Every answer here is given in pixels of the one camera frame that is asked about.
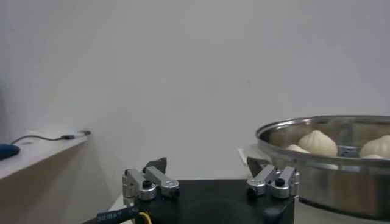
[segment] blue object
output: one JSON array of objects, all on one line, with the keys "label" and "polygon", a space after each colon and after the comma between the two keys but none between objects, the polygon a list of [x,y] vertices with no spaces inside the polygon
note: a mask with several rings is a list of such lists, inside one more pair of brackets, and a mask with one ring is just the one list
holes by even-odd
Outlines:
[{"label": "blue object", "polygon": [[0,160],[19,154],[20,148],[16,145],[0,144]]}]

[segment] metal rim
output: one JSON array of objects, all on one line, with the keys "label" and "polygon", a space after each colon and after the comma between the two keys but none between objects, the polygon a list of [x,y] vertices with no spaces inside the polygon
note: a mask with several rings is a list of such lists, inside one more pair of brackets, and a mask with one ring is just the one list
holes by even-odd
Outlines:
[{"label": "metal rim", "polygon": [[291,124],[301,124],[305,122],[313,121],[327,121],[329,119],[340,119],[342,121],[356,121],[372,123],[373,121],[383,122],[390,124],[390,116],[365,116],[365,115],[330,115],[330,116],[312,116],[312,117],[300,117],[294,119],[286,119],[283,121],[273,122],[262,126],[256,131],[256,138],[258,139],[258,146],[260,150],[264,151],[269,156],[276,156],[283,158],[284,160],[291,162],[304,163],[308,166],[314,166],[323,169],[331,170],[345,170],[349,172],[360,172],[362,169],[375,173],[390,174],[388,168],[390,167],[390,160],[388,159],[359,159],[359,158],[344,158],[337,156],[322,156],[308,153],[300,153],[292,150],[285,150],[281,147],[274,146],[266,141],[263,141],[260,137],[268,130],[272,130],[275,127]]}]

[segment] black base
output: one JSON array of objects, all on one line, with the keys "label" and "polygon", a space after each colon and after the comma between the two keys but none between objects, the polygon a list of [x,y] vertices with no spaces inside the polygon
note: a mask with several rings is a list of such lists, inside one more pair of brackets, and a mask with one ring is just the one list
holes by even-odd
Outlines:
[{"label": "black base", "polygon": [[[293,224],[294,198],[247,196],[246,180],[182,180],[180,197],[136,201],[155,224]],[[144,223],[137,219],[136,224]]]}]

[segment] white wall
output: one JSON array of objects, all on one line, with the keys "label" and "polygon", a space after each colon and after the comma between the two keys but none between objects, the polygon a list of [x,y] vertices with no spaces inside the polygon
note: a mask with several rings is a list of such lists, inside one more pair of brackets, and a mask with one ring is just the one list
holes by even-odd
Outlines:
[{"label": "white wall", "polygon": [[[159,156],[168,157],[172,177],[240,177],[235,149],[267,122],[389,114],[389,7],[387,0],[3,0],[7,122],[13,137],[90,129],[89,150],[103,172],[96,178],[111,198],[125,168]],[[110,203],[91,200],[99,206],[86,213]]]}]

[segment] metal bracket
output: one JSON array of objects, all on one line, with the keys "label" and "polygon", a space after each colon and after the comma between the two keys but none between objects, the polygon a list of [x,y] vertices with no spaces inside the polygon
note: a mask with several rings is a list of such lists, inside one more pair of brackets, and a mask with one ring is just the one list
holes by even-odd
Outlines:
[{"label": "metal bracket", "polygon": [[271,183],[271,194],[275,198],[296,196],[299,191],[299,173],[293,167],[286,167],[280,176]]},{"label": "metal bracket", "polygon": [[246,158],[246,163],[252,174],[252,177],[257,176],[270,162],[266,159],[258,159],[253,157]]},{"label": "metal bracket", "polygon": [[122,176],[123,197],[138,197],[140,200],[151,200],[157,195],[156,185],[139,173],[136,169],[126,170]]},{"label": "metal bracket", "polygon": [[165,197],[176,198],[180,195],[179,182],[168,178],[156,167],[150,166],[145,170],[145,177],[155,183],[161,189],[161,194]]},{"label": "metal bracket", "polygon": [[274,165],[267,165],[255,178],[247,180],[248,196],[255,198],[266,193],[268,182],[277,176],[277,169]]}]

